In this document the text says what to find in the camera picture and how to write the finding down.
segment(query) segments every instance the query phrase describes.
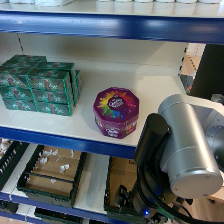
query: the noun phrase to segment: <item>stacked green boxes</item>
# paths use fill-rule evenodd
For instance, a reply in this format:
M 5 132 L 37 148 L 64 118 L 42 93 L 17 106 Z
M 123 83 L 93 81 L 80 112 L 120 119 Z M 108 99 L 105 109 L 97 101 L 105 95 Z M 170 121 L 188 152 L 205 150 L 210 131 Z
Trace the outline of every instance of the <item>stacked green boxes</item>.
M 37 68 L 69 72 L 73 101 L 76 106 L 80 96 L 81 73 L 80 71 L 75 70 L 74 63 L 40 62 Z
M 0 94 L 9 110 L 37 111 L 27 75 L 44 56 L 15 55 L 0 67 Z
M 67 71 L 33 69 L 28 74 L 28 82 L 38 111 L 72 115 L 74 102 Z
M 47 62 L 45 56 L 15 55 L 0 67 L 0 94 L 10 110 L 71 116 L 80 85 L 74 63 Z

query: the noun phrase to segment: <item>white wall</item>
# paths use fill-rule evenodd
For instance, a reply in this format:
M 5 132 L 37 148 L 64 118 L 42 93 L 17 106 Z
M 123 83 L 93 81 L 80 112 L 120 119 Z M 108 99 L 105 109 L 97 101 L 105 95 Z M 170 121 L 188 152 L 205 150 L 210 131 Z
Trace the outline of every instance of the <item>white wall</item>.
M 187 43 L 163 41 L 0 33 L 0 61 L 21 54 L 20 44 L 24 54 L 75 62 L 77 69 L 174 76 L 187 47 Z

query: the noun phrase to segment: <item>shelf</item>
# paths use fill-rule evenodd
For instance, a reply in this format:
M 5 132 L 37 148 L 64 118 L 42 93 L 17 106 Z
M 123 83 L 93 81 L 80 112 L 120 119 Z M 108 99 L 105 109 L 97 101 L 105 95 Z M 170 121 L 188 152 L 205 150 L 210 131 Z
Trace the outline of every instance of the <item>shelf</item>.
M 26 221 L 26 214 L 28 213 L 29 208 L 30 208 L 29 205 L 20 204 L 15 214 L 0 212 L 0 216 L 7 217 L 10 219 Z
M 30 160 L 35 144 L 30 144 L 16 166 L 13 174 L 9 178 L 5 187 L 2 189 L 4 195 L 8 195 L 8 200 L 19 204 L 32 205 L 56 212 L 84 217 L 93 220 L 99 220 L 107 223 L 117 224 L 118 221 L 109 219 L 103 208 L 104 193 L 106 189 L 106 178 L 109 164 L 109 156 L 88 154 L 85 166 L 83 168 L 81 180 L 79 183 L 78 195 L 73 209 L 62 206 L 51 205 L 47 203 L 30 200 L 25 193 L 18 191 L 16 188 L 19 176 L 25 169 Z
M 102 135 L 95 124 L 93 103 L 97 94 L 109 87 L 130 89 L 140 100 L 136 131 L 124 139 Z M 72 117 L 10 111 L 0 99 L 0 135 L 24 142 L 133 158 L 146 117 L 156 113 L 160 103 L 173 94 L 185 94 L 179 77 L 82 71 L 81 97 Z
M 61 7 L 0 5 L 0 31 L 224 43 L 224 4 L 98 2 Z

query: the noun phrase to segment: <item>purple tin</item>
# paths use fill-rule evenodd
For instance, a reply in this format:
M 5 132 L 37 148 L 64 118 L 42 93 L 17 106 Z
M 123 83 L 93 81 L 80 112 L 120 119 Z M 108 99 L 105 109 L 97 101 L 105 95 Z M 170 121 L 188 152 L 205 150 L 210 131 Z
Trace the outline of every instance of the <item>purple tin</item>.
M 124 138 L 136 129 L 139 99 L 128 89 L 111 87 L 97 95 L 93 112 L 103 135 Z

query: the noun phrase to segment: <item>blue shelf edge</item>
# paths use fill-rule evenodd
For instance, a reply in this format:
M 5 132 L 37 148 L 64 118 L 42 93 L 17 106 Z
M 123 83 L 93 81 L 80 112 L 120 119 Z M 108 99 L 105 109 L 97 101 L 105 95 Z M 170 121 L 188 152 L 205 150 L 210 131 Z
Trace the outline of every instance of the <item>blue shelf edge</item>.
M 135 152 L 135 147 L 132 146 L 110 144 L 5 127 L 0 127 L 0 137 L 127 159 L 133 159 Z
M 46 224 L 46 222 L 42 221 L 41 219 L 35 219 L 35 218 L 31 218 L 29 216 L 26 216 L 26 221 L 28 223 L 35 223 L 35 224 Z
M 61 213 L 69 214 L 69 215 L 74 215 L 74 216 L 87 218 L 87 219 L 93 219 L 93 220 L 106 222 L 106 223 L 127 224 L 126 222 L 122 222 L 119 220 L 109 219 L 106 214 L 95 213 L 95 212 L 85 211 L 85 210 L 76 209 L 76 208 L 66 208 L 66 207 L 62 207 L 62 206 L 58 206 L 58 205 L 47 204 L 47 203 L 43 203 L 43 202 L 33 201 L 33 200 L 30 200 L 29 198 L 20 197 L 20 196 L 16 196 L 16 195 L 12 195 L 12 202 L 32 205 L 32 206 L 36 206 L 38 208 L 48 209 L 48 210 L 55 211 L 55 212 L 61 212 Z
M 9 195 L 6 193 L 0 192 L 0 200 L 10 201 Z
M 10 218 L 10 219 L 17 219 L 17 220 L 21 220 L 21 221 L 26 221 L 25 216 L 18 215 L 18 214 L 10 214 L 10 213 L 6 213 L 6 212 L 0 212 L 0 216 Z
M 0 11 L 0 32 L 224 44 L 224 18 Z

